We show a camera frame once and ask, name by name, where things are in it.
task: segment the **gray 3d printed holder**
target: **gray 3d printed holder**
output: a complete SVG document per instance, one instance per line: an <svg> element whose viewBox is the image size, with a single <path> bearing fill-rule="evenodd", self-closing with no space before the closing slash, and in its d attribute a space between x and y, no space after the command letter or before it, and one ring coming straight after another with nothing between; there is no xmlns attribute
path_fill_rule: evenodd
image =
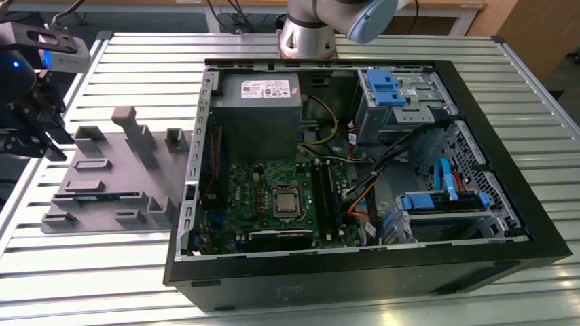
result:
<svg viewBox="0 0 580 326"><path fill-rule="evenodd" d="M44 233L159 230L179 212L190 140L179 128L150 132L134 107L116 107L123 133L96 126L75 133L75 153L62 187L44 215Z"/></svg>

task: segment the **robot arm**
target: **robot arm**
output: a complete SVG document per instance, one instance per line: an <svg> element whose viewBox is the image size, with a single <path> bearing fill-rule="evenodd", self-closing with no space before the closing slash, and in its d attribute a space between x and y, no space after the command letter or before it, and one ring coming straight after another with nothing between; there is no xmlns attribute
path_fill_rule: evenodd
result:
<svg viewBox="0 0 580 326"><path fill-rule="evenodd" d="M407 0L290 0L280 34L284 58L332 58L335 30L356 43L371 42L384 31Z"/></svg>

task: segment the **white sticker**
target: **white sticker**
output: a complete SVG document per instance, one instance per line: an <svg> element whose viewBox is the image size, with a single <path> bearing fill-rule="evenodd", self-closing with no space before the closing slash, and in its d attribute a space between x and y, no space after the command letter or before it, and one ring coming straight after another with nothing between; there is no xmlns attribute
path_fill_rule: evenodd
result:
<svg viewBox="0 0 580 326"><path fill-rule="evenodd" d="M400 94L403 96L411 96L411 95L418 96L418 91L415 91L415 89L412 88L407 88L406 90L400 90Z"/></svg>
<svg viewBox="0 0 580 326"><path fill-rule="evenodd" d="M75 197L76 200L99 200L99 198L96 198L95 196L79 196Z"/></svg>
<svg viewBox="0 0 580 326"><path fill-rule="evenodd" d="M375 235L378 234L378 229L375 229L375 226L370 222L367 222L367 225L364 226L364 230L368 234L371 234L371 237L375 238Z"/></svg>
<svg viewBox="0 0 580 326"><path fill-rule="evenodd" d="M246 80L242 83L242 98L291 97L290 80Z"/></svg>
<svg viewBox="0 0 580 326"><path fill-rule="evenodd" d="M351 145L356 145L356 134L348 134L348 142Z"/></svg>

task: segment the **power cable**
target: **power cable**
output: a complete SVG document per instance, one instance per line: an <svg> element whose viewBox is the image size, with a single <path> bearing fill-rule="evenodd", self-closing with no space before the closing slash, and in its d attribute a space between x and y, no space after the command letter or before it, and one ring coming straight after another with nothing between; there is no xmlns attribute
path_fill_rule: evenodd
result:
<svg viewBox="0 0 580 326"><path fill-rule="evenodd" d="M62 20L64 17L67 17L70 14L75 12L76 9L83 5L86 0L76 0L76 2L71 5L71 7L67 8L62 13L56 14L55 17L52 17L51 25L58 25L62 23Z"/></svg>

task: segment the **power supply label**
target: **power supply label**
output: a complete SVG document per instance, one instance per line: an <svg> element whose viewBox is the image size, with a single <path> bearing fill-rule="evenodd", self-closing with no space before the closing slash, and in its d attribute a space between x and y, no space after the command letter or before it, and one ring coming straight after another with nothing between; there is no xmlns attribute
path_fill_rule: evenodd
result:
<svg viewBox="0 0 580 326"><path fill-rule="evenodd" d="M242 83L242 98L291 97L290 80L246 80Z"/></svg>

